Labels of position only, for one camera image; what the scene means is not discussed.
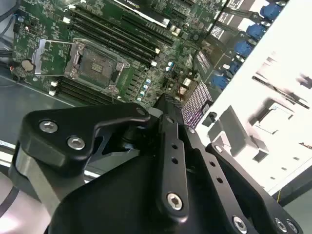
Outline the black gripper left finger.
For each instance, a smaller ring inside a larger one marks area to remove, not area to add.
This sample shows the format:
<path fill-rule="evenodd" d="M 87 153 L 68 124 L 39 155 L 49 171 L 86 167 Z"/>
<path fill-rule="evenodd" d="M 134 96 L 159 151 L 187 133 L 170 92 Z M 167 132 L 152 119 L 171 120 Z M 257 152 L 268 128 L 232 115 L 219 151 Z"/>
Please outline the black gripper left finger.
<path fill-rule="evenodd" d="M 185 147 L 163 94 L 145 109 L 120 103 L 34 111 L 21 124 L 13 157 L 51 218 L 73 191 L 139 156 L 156 166 L 156 206 L 169 221 L 186 221 Z"/>

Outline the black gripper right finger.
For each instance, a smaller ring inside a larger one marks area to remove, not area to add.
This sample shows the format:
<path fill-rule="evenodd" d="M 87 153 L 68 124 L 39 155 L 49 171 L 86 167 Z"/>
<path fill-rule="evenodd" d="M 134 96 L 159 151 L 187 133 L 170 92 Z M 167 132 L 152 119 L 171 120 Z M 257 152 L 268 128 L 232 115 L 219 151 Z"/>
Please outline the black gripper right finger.
<path fill-rule="evenodd" d="M 186 149 L 189 215 L 174 234 L 300 234 L 302 228 L 220 146 L 204 146 L 184 124 L 180 102 L 170 98 Z"/>

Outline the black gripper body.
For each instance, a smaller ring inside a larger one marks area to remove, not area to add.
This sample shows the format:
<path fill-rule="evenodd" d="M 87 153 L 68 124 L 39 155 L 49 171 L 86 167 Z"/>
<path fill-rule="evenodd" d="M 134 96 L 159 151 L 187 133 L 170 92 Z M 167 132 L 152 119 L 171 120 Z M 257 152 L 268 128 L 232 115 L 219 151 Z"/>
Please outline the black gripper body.
<path fill-rule="evenodd" d="M 186 155 L 189 216 L 165 218 L 156 206 L 158 160 L 139 156 L 71 192 L 53 215 L 51 234 L 229 234 L 212 183 L 195 154 Z"/>

